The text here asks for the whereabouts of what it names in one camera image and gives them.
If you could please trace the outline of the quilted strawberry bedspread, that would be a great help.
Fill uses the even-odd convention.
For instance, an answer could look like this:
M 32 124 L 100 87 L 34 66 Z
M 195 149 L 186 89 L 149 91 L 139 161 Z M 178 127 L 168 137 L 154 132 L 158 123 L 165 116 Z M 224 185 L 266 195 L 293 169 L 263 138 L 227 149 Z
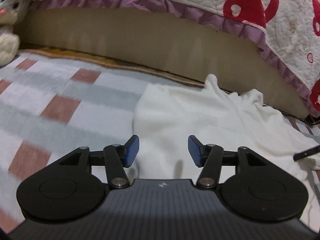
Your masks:
M 38 8 L 135 8 L 171 13 L 253 41 L 312 116 L 319 116 L 319 0 L 36 0 Z

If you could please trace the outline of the white fleece hooded jacket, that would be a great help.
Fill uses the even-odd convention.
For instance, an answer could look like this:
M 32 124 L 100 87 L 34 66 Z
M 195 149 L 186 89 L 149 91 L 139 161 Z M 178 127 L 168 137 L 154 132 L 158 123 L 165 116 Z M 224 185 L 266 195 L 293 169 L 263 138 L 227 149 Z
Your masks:
M 253 89 L 227 94 L 209 75 L 202 90 L 148 85 L 137 103 L 133 132 L 140 149 L 133 163 L 137 178 L 196 180 L 200 169 L 188 152 L 188 137 L 227 151 L 246 146 L 301 181 L 319 169 L 319 155 L 294 161 L 316 142 L 286 123 L 280 111 L 264 106 Z

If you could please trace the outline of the grey plush bunny toy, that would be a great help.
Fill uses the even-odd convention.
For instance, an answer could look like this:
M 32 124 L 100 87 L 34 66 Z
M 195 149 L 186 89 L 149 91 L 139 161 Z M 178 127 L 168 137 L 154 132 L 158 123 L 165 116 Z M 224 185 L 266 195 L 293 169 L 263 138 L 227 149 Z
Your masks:
M 26 16 L 31 0 L 1 0 L 1 66 L 9 64 L 17 55 L 20 37 L 14 25 Z

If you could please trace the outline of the checkered pink grey rug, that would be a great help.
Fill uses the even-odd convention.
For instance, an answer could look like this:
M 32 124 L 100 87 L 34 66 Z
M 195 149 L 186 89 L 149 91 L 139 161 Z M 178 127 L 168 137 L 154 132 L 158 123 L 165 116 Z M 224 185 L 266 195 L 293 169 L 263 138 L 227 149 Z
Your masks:
M 23 53 L 1 68 L 1 228 L 23 220 L 16 190 L 25 179 L 68 152 L 123 144 L 135 133 L 133 118 L 148 85 L 191 88 L 168 79 L 83 61 Z M 284 117 L 319 144 L 319 128 Z M 319 230 L 318 170 L 305 181 L 309 200 L 302 221 Z

